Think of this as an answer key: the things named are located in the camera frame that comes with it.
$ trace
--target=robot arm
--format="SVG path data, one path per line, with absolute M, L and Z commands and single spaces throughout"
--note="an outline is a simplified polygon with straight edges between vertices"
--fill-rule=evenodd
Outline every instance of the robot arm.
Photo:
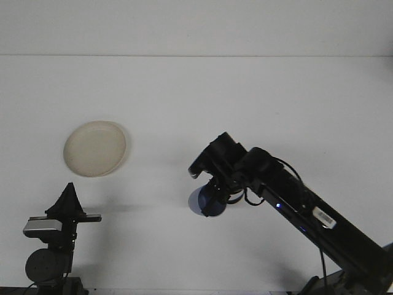
M 189 168 L 193 178 L 205 171 L 213 178 L 198 196 L 205 216 L 218 215 L 230 196 L 249 188 L 264 198 L 342 269 L 349 293 L 384 294 L 393 281 L 393 252 L 383 249 L 284 169 L 283 161 L 258 147 L 247 152 L 223 133 Z

